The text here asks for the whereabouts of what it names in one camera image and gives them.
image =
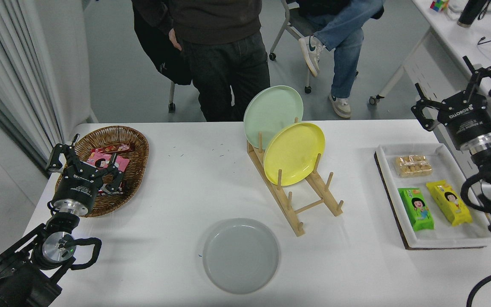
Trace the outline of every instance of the black thermos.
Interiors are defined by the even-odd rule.
[[[469,28],[486,5],[486,2],[488,0],[469,0],[463,9],[462,15],[459,16],[458,25]]]

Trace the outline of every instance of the rubik's cube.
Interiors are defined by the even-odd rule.
[[[442,12],[447,7],[448,7],[448,0],[435,0],[431,2],[431,6],[430,6],[431,9],[437,12]]]

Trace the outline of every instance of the gray floor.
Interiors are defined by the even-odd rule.
[[[381,103],[367,104],[428,29],[428,23],[409,0],[388,0],[380,20],[369,20],[358,65],[360,72],[349,98],[352,119],[411,119],[417,93],[404,77]],[[284,10],[279,0],[264,0],[261,33],[270,49]],[[158,74],[144,54],[133,29],[131,2],[92,1],[85,10],[90,58],[92,109],[100,122],[204,121],[192,86],[176,86],[176,113],[168,113],[170,81]],[[304,102],[304,120],[339,120],[327,96],[333,75],[332,54],[321,57],[323,70],[312,78],[312,93],[304,93],[306,65],[298,42],[285,32],[269,61],[272,85],[296,89]]]

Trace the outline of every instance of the plate rack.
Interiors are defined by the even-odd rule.
[[[259,148],[255,148],[253,147],[253,145],[251,145],[250,142],[247,142],[247,151],[249,157],[253,161],[253,164],[257,168],[257,171],[259,171],[259,174],[263,178],[263,181],[265,181],[266,186],[268,187],[275,201],[278,203],[281,212],[287,219],[289,225],[291,226],[297,237],[304,234],[304,228],[303,228],[304,223],[300,222],[300,220],[298,219],[299,213],[306,211],[309,208],[313,208],[316,205],[325,203],[327,208],[329,208],[329,210],[331,211],[331,213],[333,213],[334,216],[339,216],[340,214],[342,214],[342,205],[344,204],[344,201],[341,200],[337,202],[335,200],[335,197],[333,197],[333,194],[331,194],[331,191],[329,191],[329,185],[331,184],[331,179],[333,178],[333,172],[329,174],[329,178],[327,179],[327,182],[323,181],[323,179],[320,177],[318,173],[318,164],[321,159],[320,153],[318,153],[312,173],[310,173],[310,175],[306,177],[306,181],[308,182],[308,184],[310,184],[310,186],[320,197],[320,199],[300,209],[294,210],[291,205],[292,192],[285,194],[283,186],[281,186],[282,170],[279,169],[278,171],[277,185],[269,181],[269,179],[265,175],[265,169],[263,167],[263,158],[265,155],[265,150],[263,150],[263,135],[261,132],[259,132]]]

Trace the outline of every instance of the chair wheel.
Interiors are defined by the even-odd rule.
[[[370,98],[369,98],[369,104],[371,104],[371,105],[377,105],[379,102],[380,102],[380,99],[377,99],[374,96],[370,96]]]

